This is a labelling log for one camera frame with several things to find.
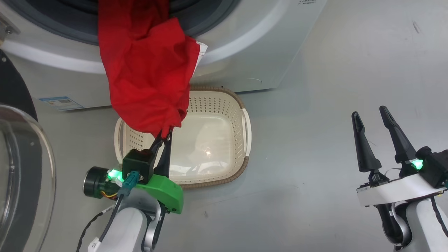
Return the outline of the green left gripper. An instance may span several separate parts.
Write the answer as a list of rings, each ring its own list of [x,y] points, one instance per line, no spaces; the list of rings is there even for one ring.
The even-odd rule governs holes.
[[[130,193],[140,189],[144,195],[149,195],[161,203],[168,212],[181,214],[184,204],[182,188],[169,179],[172,136],[171,129],[165,139],[161,131],[155,137],[150,147],[151,153],[157,155],[161,146],[163,150],[155,167],[155,174],[150,176],[149,182],[143,184],[137,178],[136,171],[123,178],[121,171],[92,167],[85,175],[84,195],[96,199],[105,197],[110,200],[118,200],[123,195],[125,199],[130,199]]]

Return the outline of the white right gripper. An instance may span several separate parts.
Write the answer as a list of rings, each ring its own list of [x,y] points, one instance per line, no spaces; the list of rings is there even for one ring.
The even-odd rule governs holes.
[[[357,154],[358,169],[362,173],[368,173],[368,186],[357,189],[357,197],[362,206],[391,204],[424,196],[429,196],[439,191],[446,190],[442,185],[434,188],[421,175],[413,165],[416,159],[416,150],[402,131],[386,106],[379,107],[384,126],[389,130],[395,149],[395,161],[401,164],[399,177],[389,182],[389,178],[382,174],[381,162],[376,159],[368,139],[365,137],[365,126],[358,112],[351,115],[354,142]]]

